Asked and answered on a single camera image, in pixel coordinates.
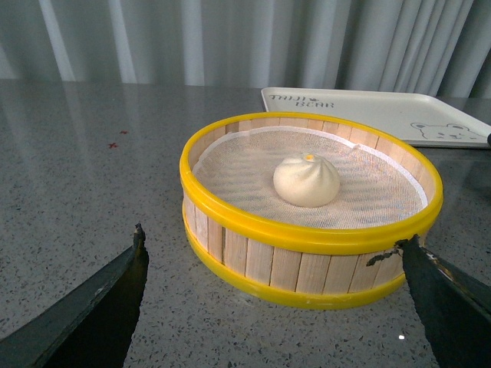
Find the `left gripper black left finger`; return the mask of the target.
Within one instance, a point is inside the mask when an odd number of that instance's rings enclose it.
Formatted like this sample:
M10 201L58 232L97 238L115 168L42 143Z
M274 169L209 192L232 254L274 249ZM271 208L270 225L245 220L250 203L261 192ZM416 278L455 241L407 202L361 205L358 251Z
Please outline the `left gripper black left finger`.
M38 317L1 341L3 367L122 367L140 317L149 255L133 244Z

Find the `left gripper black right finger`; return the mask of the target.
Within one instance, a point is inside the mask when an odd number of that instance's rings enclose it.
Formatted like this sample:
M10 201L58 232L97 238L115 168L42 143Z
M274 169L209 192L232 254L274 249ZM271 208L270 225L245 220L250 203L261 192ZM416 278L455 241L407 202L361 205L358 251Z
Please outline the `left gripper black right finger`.
M425 336L441 367L490 366L490 286L420 246L396 242Z

